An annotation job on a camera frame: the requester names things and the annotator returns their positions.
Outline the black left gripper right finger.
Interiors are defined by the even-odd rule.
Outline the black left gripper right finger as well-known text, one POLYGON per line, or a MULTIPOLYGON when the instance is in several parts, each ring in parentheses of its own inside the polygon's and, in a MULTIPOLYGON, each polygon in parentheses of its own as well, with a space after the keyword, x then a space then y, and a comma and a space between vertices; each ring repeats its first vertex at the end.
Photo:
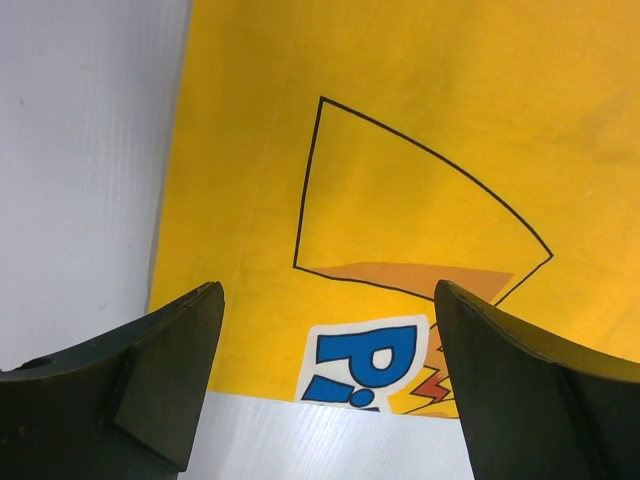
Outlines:
POLYGON ((477 479, 636 479, 639 366, 441 280, 435 311, 477 479))

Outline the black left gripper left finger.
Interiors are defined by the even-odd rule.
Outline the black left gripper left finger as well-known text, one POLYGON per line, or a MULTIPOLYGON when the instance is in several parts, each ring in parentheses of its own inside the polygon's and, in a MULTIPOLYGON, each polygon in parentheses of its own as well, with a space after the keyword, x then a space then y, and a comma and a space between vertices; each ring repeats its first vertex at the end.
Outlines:
POLYGON ((208 282, 1 374, 4 479, 175 479, 187 469, 222 327, 208 282))

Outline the yellow cartoon placemat cloth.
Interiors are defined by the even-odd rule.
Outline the yellow cartoon placemat cloth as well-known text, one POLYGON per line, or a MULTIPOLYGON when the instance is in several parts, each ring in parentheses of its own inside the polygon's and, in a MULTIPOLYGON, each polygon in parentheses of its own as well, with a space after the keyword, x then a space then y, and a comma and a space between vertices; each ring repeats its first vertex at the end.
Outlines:
POLYGON ((454 418, 448 280, 639 357, 635 1, 197 1, 152 303, 209 388, 454 418))

